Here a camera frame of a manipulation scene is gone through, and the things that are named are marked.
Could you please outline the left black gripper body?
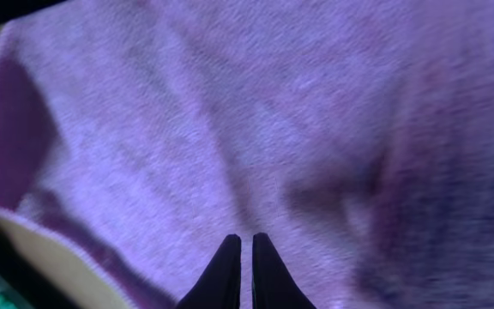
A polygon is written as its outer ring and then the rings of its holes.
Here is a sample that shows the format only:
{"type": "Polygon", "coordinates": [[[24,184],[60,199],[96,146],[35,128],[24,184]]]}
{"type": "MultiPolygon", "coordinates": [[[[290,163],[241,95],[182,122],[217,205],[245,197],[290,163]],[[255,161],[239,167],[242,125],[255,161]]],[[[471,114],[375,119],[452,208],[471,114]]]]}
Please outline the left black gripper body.
{"type": "Polygon", "coordinates": [[[66,0],[0,0],[0,25],[66,0]]]}

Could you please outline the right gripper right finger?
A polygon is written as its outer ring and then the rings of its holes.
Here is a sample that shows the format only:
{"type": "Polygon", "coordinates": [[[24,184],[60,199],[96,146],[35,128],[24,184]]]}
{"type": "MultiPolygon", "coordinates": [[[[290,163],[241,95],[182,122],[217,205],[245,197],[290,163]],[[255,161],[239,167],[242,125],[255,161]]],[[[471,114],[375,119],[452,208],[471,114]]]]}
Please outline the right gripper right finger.
{"type": "Polygon", "coordinates": [[[316,309],[293,280],[266,233],[253,236],[252,305],[254,309],[316,309]]]}

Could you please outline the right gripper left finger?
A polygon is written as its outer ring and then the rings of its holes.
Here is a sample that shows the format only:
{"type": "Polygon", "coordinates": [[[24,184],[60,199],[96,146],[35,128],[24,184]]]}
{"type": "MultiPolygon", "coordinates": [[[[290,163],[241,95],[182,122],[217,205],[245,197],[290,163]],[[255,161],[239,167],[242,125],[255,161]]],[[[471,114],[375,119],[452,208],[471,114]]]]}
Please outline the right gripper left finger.
{"type": "Polygon", "coordinates": [[[241,239],[227,235],[194,287],[177,303],[177,309],[239,309],[241,239]]]}

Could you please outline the purple cloth with white tag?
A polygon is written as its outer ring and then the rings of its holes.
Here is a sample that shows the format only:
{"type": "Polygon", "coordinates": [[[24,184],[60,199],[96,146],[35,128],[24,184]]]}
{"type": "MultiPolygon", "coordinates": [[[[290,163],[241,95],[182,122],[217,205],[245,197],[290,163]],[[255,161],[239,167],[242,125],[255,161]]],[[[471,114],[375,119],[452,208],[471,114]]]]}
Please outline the purple cloth with white tag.
{"type": "Polygon", "coordinates": [[[258,232],[319,308],[494,308],[494,1],[68,1],[11,21],[0,216],[137,308],[258,232]]]}

